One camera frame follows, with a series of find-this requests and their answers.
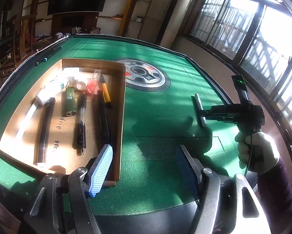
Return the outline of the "white gloved right hand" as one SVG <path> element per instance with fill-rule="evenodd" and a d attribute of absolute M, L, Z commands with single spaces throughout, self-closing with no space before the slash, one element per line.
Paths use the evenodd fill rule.
<path fill-rule="evenodd" d="M 273 138 L 264 132 L 246 136 L 239 132 L 235 137 L 241 169 L 258 174 L 270 171 L 279 162 L 280 154 Z"/>

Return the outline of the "dark purple sleeve forearm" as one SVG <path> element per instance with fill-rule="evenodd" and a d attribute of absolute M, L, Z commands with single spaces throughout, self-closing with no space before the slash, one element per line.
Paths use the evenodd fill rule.
<path fill-rule="evenodd" d="M 292 222 L 292 187 L 279 159 L 269 171 L 257 175 L 260 201 L 272 233 L 282 233 Z"/>

